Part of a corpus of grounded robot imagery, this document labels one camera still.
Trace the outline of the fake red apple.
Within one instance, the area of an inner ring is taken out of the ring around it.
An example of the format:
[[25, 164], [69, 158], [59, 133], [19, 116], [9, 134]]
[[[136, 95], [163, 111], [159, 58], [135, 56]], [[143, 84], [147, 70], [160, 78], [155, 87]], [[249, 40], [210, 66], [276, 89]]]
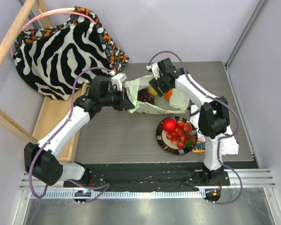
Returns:
[[172, 133], [176, 130], [177, 128], [177, 122], [173, 118], [166, 118], [163, 120], [163, 130]]

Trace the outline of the pink hoop tube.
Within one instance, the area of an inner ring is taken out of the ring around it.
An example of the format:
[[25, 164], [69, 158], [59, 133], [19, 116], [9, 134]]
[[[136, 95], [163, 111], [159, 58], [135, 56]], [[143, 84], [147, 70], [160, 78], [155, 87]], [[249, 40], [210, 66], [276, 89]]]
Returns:
[[40, 20], [40, 19], [45, 18], [45, 17], [48, 17], [50, 15], [58, 15], [58, 14], [71, 14], [71, 15], [82, 16], [82, 17], [85, 17], [85, 18], [89, 19], [92, 23], [96, 24], [96, 22], [90, 16], [85, 15], [83, 13], [75, 12], [75, 8], [58, 8], [58, 9], [49, 10], [47, 12], [41, 12], [40, 11], [39, 15], [33, 17], [26, 24], [24, 24], [22, 26], [22, 28], [20, 29], [20, 31], [19, 31], [18, 35], [16, 36], [16, 38], [19, 36], [19, 34], [23, 30], [25, 30], [33, 22], [36, 22], [37, 20]]

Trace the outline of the white printed t-shirt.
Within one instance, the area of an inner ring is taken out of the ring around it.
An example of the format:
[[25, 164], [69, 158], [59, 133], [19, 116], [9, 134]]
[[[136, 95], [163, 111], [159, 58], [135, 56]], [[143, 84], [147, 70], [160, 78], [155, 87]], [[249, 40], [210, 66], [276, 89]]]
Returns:
[[[195, 105], [195, 103], [191, 103], [190, 105], [190, 119], [189, 121], [194, 125], [196, 131], [197, 131], [197, 137], [199, 145], [195, 147], [195, 150], [205, 150], [205, 137], [201, 133], [199, 129], [199, 116], [200, 111], [199, 108]], [[237, 155], [239, 150], [239, 144], [238, 141], [235, 139], [235, 137], [223, 139], [221, 143], [222, 147], [222, 154], [223, 155]]]

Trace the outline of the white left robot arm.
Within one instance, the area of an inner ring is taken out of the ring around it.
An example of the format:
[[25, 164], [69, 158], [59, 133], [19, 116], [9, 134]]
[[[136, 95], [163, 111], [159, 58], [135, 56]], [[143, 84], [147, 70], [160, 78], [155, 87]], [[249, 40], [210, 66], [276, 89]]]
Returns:
[[60, 162], [59, 157], [72, 137], [103, 107], [111, 106], [117, 111], [134, 108], [123, 86], [126, 79], [124, 73], [112, 78], [95, 77], [86, 93], [74, 101], [65, 118], [46, 137], [25, 146], [24, 162], [29, 179], [37, 178], [48, 186], [64, 180], [74, 180], [80, 187], [90, 183], [90, 175], [83, 165]]

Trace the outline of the orange grey patterned fabric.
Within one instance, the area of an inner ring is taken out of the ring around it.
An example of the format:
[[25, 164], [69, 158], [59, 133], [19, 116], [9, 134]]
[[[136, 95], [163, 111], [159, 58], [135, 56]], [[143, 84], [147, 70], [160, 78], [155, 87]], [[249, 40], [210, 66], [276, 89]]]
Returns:
[[[94, 28], [97, 31], [97, 35], [100, 40], [100, 46], [105, 53], [109, 67], [115, 72], [119, 72], [129, 61], [129, 57], [127, 56], [127, 54], [124, 53], [124, 51], [122, 51], [120, 47], [115, 44], [111, 36], [108, 34], [107, 30], [104, 28], [103, 24], [100, 22], [98, 16], [94, 12], [92, 12], [88, 8], [79, 6], [74, 7], [74, 12], [87, 15], [96, 22]], [[62, 29], [66, 29], [70, 26], [74, 26], [86, 21], [87, 18], [83, 16], [70, 15], [69, 19], [61, 25], [56, 25], [46, 29], [23, 30], [15, 40], [15, 49], [18, 51], [22, 44], [31, 44], [34, 41], [40, 40], [42, 38], [51, 37]]]

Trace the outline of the translucent yellow-green plastic bag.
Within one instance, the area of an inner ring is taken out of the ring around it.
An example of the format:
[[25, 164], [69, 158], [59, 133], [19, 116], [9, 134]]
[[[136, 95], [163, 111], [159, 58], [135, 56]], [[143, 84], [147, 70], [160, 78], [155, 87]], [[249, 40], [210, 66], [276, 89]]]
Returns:
[[133, 103], [134, 108], [129, 110], [129, 113], [145, 113], [145, 114], [181, 114], [185, 113], [189, 105], [189, 98], [178, 91], [173, 90], [169, 100], [163, 96], [153, 96], [154, 102], [142, 102], [137, 99], [138, 92], [149, 87], [149, 81], [154, 78], [153, 75], [146, 75], [135, 80], [126, 81], [127, 96]]

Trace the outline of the dark fake grape bunch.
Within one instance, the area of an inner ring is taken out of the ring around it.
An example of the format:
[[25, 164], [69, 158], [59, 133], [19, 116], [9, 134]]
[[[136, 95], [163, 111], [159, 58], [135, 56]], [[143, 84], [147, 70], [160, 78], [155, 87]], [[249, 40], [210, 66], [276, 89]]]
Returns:
[[149, 93], [148, 88], [143, 88], [138, 91], [137, 100], [147, 102], [151, 105], [155, 104], [155, 98]]

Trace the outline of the fake yellow lemon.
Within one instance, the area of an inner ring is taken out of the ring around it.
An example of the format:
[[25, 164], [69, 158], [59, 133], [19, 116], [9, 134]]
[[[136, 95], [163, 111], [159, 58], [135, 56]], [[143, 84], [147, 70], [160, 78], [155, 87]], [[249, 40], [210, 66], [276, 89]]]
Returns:
[[148, 92], [152, 96], [157, 96], [158, 95], [157, 92], [155, 91], [155, 89], [152, 86], [148, 87]]

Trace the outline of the wooden frame rack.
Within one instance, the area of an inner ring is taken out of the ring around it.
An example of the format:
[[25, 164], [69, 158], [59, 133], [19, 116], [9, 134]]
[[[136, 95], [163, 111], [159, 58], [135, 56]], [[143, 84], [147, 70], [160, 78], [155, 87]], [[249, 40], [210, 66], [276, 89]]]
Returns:
[[[11, 54], [14, 41], [20, 33], [20, 30], [26, 19], [29, 17], [30, 12], [36, 7], [36, 0], [24, 1], [21, 10], [19, 11], [17, 17], [13, 21], [7, 34], [0, 44], [0, 68], [5, 58]], [[36, 125], [34, 127], [33, 134], [29, 134], [28, 131], [20, 126], [2, 109], [0, 109], [0, 125], [21, 140], [35, 143], [37, 141], [37, 137], [41, 137], [41, 135], [44, 135], [49, 128], [52, 128], [53, 125], [56, 125], [61, 121], [62, 116], [66, 115], [67, 111], [70, 109], [70, 106], [70, 98], [66, 101], [62, 101], [52, 100], [49, 97], [45, 97], [36, 121]]]

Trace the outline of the zebra pattern blanket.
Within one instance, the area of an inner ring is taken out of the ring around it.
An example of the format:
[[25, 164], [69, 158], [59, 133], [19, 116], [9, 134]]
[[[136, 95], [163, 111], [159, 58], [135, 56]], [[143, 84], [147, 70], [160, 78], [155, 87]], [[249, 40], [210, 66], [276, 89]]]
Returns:
[[13, 55], [19, 76], [32, 89], [51, 99], [67, 100], [96, 76], [108, 77], [109, 63], [94, 24], [81, 22], [51, 31], [24, 30]]

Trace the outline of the aluminium slotted rail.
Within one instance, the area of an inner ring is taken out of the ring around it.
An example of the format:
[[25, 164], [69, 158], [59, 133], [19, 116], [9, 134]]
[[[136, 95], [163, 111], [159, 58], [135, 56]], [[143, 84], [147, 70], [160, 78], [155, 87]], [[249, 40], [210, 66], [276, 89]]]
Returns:
[[186, 192], [104, 192], [89, 191], [86, 189], [51, 189], [43, 199], [171, 199], [171, 198], [205, 198], [204, 189]]

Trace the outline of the fake orange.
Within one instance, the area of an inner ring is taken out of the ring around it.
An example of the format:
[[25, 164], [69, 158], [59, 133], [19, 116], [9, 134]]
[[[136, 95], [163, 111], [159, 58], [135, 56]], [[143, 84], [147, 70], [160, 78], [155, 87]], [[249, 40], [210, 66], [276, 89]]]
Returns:
[[166, 93], [164, 93], [164, 98], [167, 100], [167, 101], [169, 101], [170, 100], [170, 98], [171, 98], [171, 96], [172, 96], [172, 94], [173, 94], [173, 89], [171, 89], [171, 90], [169, 90], [168, 92], [166, 92]]

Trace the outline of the red yellow fake lychee bunch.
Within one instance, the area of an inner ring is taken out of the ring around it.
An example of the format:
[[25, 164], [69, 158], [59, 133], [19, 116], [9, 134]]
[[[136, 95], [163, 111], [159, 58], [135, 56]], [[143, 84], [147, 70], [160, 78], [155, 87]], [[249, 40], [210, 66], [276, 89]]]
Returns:
[[176, 130], [172, 133], [166, 132], [165, 138], [178, 149], [194, 146], [197, 143], [197, 137], [192, 133], [195, 129], [189, 122], [184, 122], [182, 120], [177, 120], [176, 122]]

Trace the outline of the brown patterned ceramic plate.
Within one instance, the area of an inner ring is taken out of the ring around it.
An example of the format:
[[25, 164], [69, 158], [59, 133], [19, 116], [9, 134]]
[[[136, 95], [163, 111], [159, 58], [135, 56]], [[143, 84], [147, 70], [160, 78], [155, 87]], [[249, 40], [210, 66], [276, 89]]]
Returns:
[[194, 125], [178, 116], [163, 119], [157, 125], [155, 137], [163, 150], [174, 155], [187, 154], [199, 143]]

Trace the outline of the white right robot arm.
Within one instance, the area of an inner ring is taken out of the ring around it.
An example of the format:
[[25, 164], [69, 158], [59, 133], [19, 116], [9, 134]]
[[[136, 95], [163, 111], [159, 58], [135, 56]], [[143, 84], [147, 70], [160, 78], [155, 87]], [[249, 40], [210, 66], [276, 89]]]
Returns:
[[227, 100], [217, 97], [202, 88], [184, 67], [175, 68], [169, 58], [147, 65], [154, 78], [149, 84], [158, 96], [170, 89], [176, 89], [187, 96], [199, 108], [199, 130], [205, 137], [205, 158], [202, 166], [202, 180], [213, 185], [223, 176], [221, 139], [226, 136], [230, 125]]

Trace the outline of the aluminium corner post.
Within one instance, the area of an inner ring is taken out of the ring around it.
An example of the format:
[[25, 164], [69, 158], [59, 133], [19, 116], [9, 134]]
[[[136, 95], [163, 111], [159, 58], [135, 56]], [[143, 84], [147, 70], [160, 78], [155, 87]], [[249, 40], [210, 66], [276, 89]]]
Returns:
[[253, 12], [251, 13], [251, 15], [250, 15], [244, 29], [242, 30], [242, 33], [241, 33], [240, 37], [238, 38], [231, 54], [229, 55], [227, 61], [224, 63], [224, 67], [225, 67], [226, 70], [231, 66], [232, 62], [234, 61], [234, 59], [237, 56], [238, 52], [240, 51], [242, 45], [244, 44], [244, 42], [248, 38], [251, 30], [253, 29], [256, 21], [260, 17], [260, 15], [263, 12], [264, 8], [266, 7], [267, 3], [268, 3], [268, 0], [259, 0], [257, 2], [257, 5], [254, 8]]

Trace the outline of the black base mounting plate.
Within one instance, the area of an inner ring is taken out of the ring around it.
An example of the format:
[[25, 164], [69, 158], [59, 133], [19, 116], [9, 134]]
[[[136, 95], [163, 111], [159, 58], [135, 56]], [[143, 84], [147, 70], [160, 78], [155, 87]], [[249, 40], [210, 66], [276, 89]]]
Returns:
[[227, 171], [209, 176], [202, 163], [119, 163], [85, 164], [86, 171], [77, 181], [85, 187], [106, 183], [110, 192], [179, 192], [200, 187], [227, 187]]

